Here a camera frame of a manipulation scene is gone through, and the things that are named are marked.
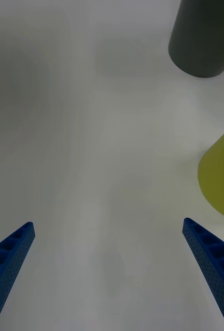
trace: white table surface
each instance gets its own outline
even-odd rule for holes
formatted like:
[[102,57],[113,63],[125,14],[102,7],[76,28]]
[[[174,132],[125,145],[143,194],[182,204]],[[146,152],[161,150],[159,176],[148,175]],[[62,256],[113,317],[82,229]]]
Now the white table surface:
[[201,155],[224,73],[168,56],[175,0],[0,0],[0,241],[36,239],[0,331],[224,331],[182,235],[224,240]]

